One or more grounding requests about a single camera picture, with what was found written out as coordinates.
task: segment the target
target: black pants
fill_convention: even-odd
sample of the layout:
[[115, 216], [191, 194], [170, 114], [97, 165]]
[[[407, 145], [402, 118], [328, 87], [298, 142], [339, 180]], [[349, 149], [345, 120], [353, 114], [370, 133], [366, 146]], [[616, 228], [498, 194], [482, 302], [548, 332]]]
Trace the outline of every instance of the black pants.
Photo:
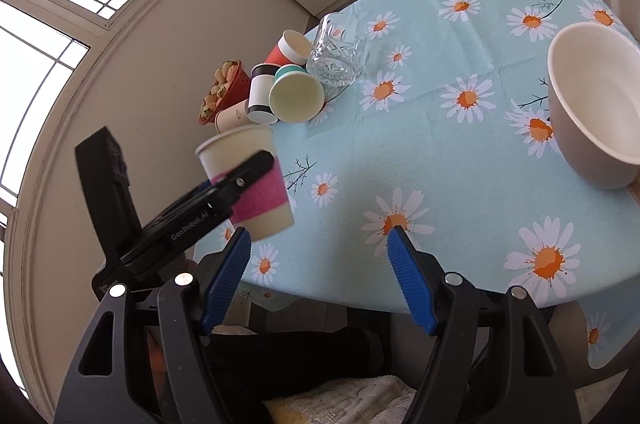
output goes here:
[[205, 353], [236, 424], [272, 424], [260, 401], [302, 393], [338, 378], [370, 377], [369, 341], [355, 327], [332, 334], [213, 334]]

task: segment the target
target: white flower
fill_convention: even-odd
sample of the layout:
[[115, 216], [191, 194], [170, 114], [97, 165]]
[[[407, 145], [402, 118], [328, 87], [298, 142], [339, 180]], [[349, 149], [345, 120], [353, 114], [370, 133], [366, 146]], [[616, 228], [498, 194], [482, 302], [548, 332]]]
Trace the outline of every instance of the white flower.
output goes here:
[[596, 312], [587, 320], [587, 344], [589, 346], [589, 358], [607, 346], [607, 337], [604, 335], [611, 328], [611, 323], [607, 322], [607, 313], [602, 317]]
[[398, 65], [403, 67], [404, 60], [413, 54], [413, 52], [409, 50], [410, 48], [411, 47], [405, 47], [404, 45], [396, 47], [396, 50], [386, 57], [386, 66], [389, 68], [396, 68]]
[[289, 205], [291, 206], [291, 212], [295, 213], [298, 203], [296, 202], [296, 199], [292, 197], [288, 191], [287, 191], [287, 197], [289, 198]]
[[458, 16], [462, 21], [468, 21], [469, 14], [478, 14], [482, 8], [478, 0], [447, 0], [442, 2], [446, 8], [438, 11], [438, 16], [445, 15], [445, 19], [457, 21]]
[[235, 229], [234, 225], [229, 221], [225, 220], [220, 224], [220, 242], [222, 242], [222, 247], [224, 247], [231, 237], [234, 235]]
[[580, 261], [568, 258], [580, 251], [580, 244], [565, 248], [574, 232], [574, 224], [566, 224], [560, 234], [560, 218], [551, 221], [551, 218], [546, 217], [544, 228], [534, 222], [533, 230], [535, 234], [527, 227], [520, 228], [520, 237], [529, 247], [529, 253], [510, 252], [504, 267], [510, 270], [527, 269], [524, 274], [511, 280], [509, 286], [523, 286], [536, 305], [543, 307], [546, 305], [550, 286], [556, 296], [562, 299], [566, 298], [564, 284], [575, 283], [575, 274], [570, 269], [578, 267]]
[[623, 29], [624, 26], [622, 22], [618, 19], [618, 17], [613, 14], [610, 8], [604, 5], [604, 2], [600, 3], [591, 3], [588, 0], [582, 0], [587, 7], [583, 7], [578, 5], [578, 10], [582, 17], [585, 19], [589, 19], [596, 23], [600, 23], [605, 27], [614, 27], [618, 29]]
[[309, 122], [311, 123], [311, 126], [317, 126], [318, 124], [322, 124], [324, 122], [324, 120], [329, 117], [329, 114], [332, 114], [334, 112], [334, 100], [330, 100], [329, 102], [324, 102], [324, 106], [322, 107], [322, 110], [320, 110], [316, 116], [311, 119]]
[[256, 267], [251, 269], [254, 274], [254, 281], [267, 286], [273, 282], [273, 275], [276, 274], [276, 267], [280, 262], [273, 261], [278, 255], [278, 250], [271, 244], [258, 245], [258, 256], [255, 256], [251, 263]]
[[459, 90], [450, 86], [449, 84], [445, 84], [445, 88], [447, 89], [447, 94], [442, 94], [440, 97], [443, 99], [450, 99], [447, 102], [444, 102], [440, 105], [441, 108], [450, 108], [447, 112], [447, 117], [452, 117], [453, 115], [458, 114], [458, 122], [462, 122], [465, 117], [467, 122], [473, 122], [474, 114], [476, 114], [476, 119], [478, 121], [484, 119], [484, 115], [482, 114], [482, 109], [486, 108], [488, 110], [493, 110], [495, 108], [495, 104], [484, 100], [485, 97], [492, 96], [494, 92], [488, 92], [487, 90], [493, 86], [493, 83], [486, 79], [482, 83], [478, 84], [478, 74], [473, 74], [469, 78], [468, 84], [465, 84], [460, 78], [456, 78], [458, 81]]
[[396, 27], [392, 25], [400, 18], [394, 17], [394, 13], [389, 11], [384, 16], [382, 14], [378, 14], [375, 21], [369, 22], [369, 39], [373, 39], [376, 36], [382, 38], [383, 34], [387, 34], [389, 29], [395, 29]]
[[391, 198], [391, 207], [389, 207], [382, 197], [376, 197], [376, 203], [382, 210], [382, 215], [366, 211], [364, 216], [371, 220], [370, 224], [364, 224], [362, 230], [372, 230], [373, 234], [364, 241], [365, 245], [378, 244], [374, 251], [375, 256], [380, 256], [386, 249], [386, 236], [395, 226], [401, 226], [405, 231], [412, 244], [417, 250], [422, 250], [420, 245], [414, 239], [414, 232], [419, 234], [431, 234], [435, 229], [431, 226], [416, 224], [415, 221], [423, 216], [429, 208], [416, 211], [424, 195], [422, 191], [414, 191], [411, 193], [404, 206], [402, 206], [402, 189], [395, 188], [393, 197]]
[[338, 190], [335, 184], [338, 177], [334, 177], [331, 173], [323, 173], [322, 176], [316, 175], [316, 183], [311, 186], [311, 198], [318, 206], [326, 206], [331, 203]]
[[557, 29], [558, 25], [550, 23], [551, 16], [542, 17], [536, 8], [525, 7], [524, 12], [515, 7], [511, 9], [511, 14], [507, 15], [508, 26], [515, 26], [511, 34], [522, 36], [529, 32], [529, 39], [535, 42], [537, 39], [552, 38], [556, 33], [552, 29]]
[[376, 110], [389, 111], [389, 100], [403, 102], [404, 97], [400, 94], [411, 88], [410, 84], [400, 84], [402, 76], [396, 77], [393, 72], [387, 72], [384, 77], [382, 70], [378, 71], [378, 81], [365, 81], [362, 89], [364, 99], [360, 101], [363, 110], [368, 110], [372, 104], [376, 105]]
[[524, 136], [523, 143], [529, 144], [529, 156], [535, 153], [536, 157], [542, 157], [547, 143], [553, 151], [560, 153], [554, 129], [551, 127], [551, 123], [546, 120], [545, 112], [538, 110], [534, 113], [531, 108], [529, 111], [523, 110], [513, 99], [511, 99], [511, 104], [513, 111], [504, 112], [504, 118], [513, 123], [510, 126], [518, 128], [516, 134]]

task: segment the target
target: tablecloth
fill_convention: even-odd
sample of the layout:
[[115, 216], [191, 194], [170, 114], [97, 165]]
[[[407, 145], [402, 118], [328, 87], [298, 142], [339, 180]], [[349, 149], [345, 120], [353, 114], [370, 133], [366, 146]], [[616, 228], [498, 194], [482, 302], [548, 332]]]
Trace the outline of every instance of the tablecloth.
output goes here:
[[[498, 292], [521, 284], [541, 307], [638, 282], [640, 207], [569, 168], [546, 102], [546, 52], [562, 27], [595, 21], [632, 39], [602, 0], [359, 0], [346, 11], [366, 25], [366, 70], [310, 122], [274, 126], [296, 224], [254, 244], [244, 292], [272, 308], [304, 296], [407, 311], [386, 259], [395, 225], [445, 270]], [[634, 312], [622, 299], [587, 298], [593, 364], [620, 349], [610, 339], [604, 352], [609, 321]]]

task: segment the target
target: beige wall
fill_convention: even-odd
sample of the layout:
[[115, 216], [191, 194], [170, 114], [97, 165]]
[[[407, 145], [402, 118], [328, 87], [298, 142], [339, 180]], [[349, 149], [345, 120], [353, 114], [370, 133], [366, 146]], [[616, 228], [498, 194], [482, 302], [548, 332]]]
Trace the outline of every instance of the beige wall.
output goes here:
[[53, 164], [33, 252], [36, 352], [55, 400], [97, 306], [90, 281], [102, 263], [75, 145], [110, 128], [122, 146], [141, 221], [148, 221], [206, 179], [193, 151], [213, 134], [197, 123], [213, 70], [234, 58], [251, 68], [282, 30], [302, 30], [307, 19], [293, 0], [161, 0], [95, 78]]

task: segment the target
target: glass cup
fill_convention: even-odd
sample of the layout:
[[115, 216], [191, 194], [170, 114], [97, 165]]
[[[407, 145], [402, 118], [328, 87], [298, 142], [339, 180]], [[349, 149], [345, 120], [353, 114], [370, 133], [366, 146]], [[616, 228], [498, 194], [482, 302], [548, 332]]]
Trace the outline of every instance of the glass cup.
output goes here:
[[325, 89], [352, 84], [364, 70], [367, 32], [362, 22], [344, 12], [322, 18], [306, 70]]

